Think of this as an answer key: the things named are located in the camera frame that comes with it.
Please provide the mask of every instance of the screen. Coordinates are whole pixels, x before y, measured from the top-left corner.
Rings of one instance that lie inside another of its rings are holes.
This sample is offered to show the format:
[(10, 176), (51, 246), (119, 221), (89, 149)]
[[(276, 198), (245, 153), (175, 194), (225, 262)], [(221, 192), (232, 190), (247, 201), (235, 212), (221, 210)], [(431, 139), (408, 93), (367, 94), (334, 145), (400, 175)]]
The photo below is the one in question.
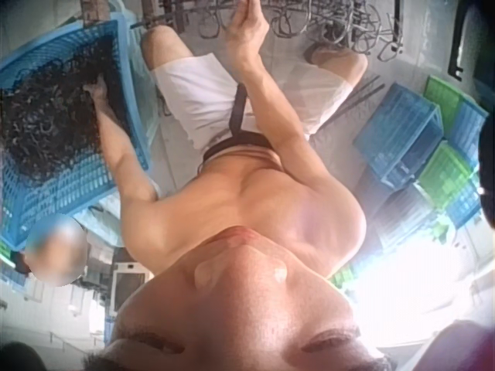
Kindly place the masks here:
[(129, 296), (145, 283), (144, 273), (117, 273), (115, 285), (115, 308), (118, 311)]

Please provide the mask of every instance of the dark curly material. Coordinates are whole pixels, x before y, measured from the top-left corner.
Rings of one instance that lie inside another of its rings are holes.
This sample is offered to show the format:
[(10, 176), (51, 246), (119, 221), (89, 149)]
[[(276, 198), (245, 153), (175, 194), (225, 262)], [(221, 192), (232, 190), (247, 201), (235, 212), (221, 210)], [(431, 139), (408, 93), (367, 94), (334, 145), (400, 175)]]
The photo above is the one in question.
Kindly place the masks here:
[(52, 60), (19, 74), (0, 90), (2, 146), (18, 173), (39, 186), (72, 168), (78, 155), (100, 151), (93, 101), (83, 90), (102, 73), (108, 100), (128, 132), (121, 79), (112, 57), (113, 38), (80, 47), (70, 60)]

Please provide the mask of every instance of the black belt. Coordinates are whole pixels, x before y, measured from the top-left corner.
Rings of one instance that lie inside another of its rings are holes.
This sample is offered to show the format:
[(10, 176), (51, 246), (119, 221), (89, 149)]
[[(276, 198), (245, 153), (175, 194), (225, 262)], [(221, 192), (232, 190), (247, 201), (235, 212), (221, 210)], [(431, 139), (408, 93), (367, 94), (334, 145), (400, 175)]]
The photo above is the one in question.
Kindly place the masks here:
[(268, 139), (263, 135), (254, 133), (253, 131), (242, 130), (241, 125), (242, 119), (244, 118), (244, 108), (246, 107), (247, 97), (248, 92), (246, 91), (246, 87), (240, 83), (237, 85), (234, 107), (232, 108), (232, 114), (230, 114), (229, 120), (229, 129), (232, 133), (232, 138), (225, 139), (209, 148), (203, 155), (203, 162), (206, 162), (217, 153), (235, 147), (236, 145), (257, 145), (259, 147), (273, 149)]

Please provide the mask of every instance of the white shorts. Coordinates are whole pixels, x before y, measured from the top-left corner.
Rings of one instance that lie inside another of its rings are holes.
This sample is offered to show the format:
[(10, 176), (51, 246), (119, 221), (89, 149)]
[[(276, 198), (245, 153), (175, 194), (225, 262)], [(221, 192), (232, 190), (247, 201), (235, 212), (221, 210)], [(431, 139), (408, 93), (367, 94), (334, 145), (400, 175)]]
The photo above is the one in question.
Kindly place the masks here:
[[(231, 136), (228, 127), (237, 82), (215, 55), (174, 60), (152, 71), (173, 116), (202, 154)], [(352, 86), (342, 77), (308, 63), (297, 64), (281, 87), (309, 138), (346, 100)], [(260, 132), (249, 100), (242, 129)]]

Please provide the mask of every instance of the hand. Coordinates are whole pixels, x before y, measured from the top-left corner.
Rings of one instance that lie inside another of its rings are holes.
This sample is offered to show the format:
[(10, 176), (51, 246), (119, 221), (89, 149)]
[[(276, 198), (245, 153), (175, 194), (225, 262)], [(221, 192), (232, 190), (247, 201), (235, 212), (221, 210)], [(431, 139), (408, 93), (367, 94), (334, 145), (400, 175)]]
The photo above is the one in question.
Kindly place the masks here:
[(259, 60), (259, 51), (270, 26), (261, 11), (261, 0), (240, 0), (227, 28), (230, 61), (242, 72)]
[(94, 103), (107, 101), (107, 84), (103, 79), (103, 75), (99, 75), (96, 84), (87, 84), (83, 86), (83, 90), (87, 91)]

